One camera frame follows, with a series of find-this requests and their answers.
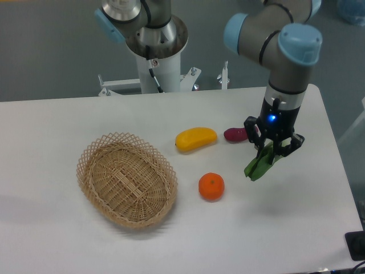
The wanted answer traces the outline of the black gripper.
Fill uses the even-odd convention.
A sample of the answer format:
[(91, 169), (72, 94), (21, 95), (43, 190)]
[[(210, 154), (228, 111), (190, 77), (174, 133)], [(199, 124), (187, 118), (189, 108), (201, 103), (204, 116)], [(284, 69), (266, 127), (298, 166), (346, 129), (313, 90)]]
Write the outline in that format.
[(294, 133), (299, 110), (299, 107), (292, 110), (275, 109), (264, 99), (259, 117), (247, 117), (244, 121), (244, 128), (249, 142), (253, 143), (257, 149), (256, 158), (259, 158), (264, 148), (264, 140), (259, 136), (256, 125), (261, 133), (266, 134), (266, 138), (274, 140), (278, 137), (280, 140), (280, 142), (278, 140), (273, 142), (273, 152), (269, 157), (270, 165), (289, 156), (303, 145), (305, 137)]

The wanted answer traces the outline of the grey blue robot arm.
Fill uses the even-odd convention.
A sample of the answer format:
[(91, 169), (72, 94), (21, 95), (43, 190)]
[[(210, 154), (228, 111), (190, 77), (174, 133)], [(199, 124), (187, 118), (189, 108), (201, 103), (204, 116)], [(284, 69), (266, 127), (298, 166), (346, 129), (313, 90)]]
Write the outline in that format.
[[(225, 46), (270, 71), (259, 117), (248, 117), (248, 139), (262, 152), (286, 157), (304, 142), (294, 124), (319, 59), (322, 35), (307, 21), (320, 1), (264, 1), (263, 10), (232, 16), (224, 29)], [(180, 53), (188, 41), (186, 25), (170, 1), (103, 1), (95, 18), (110, 40), (126, 43), (138, 62), (144, 93), (181, 91)]]

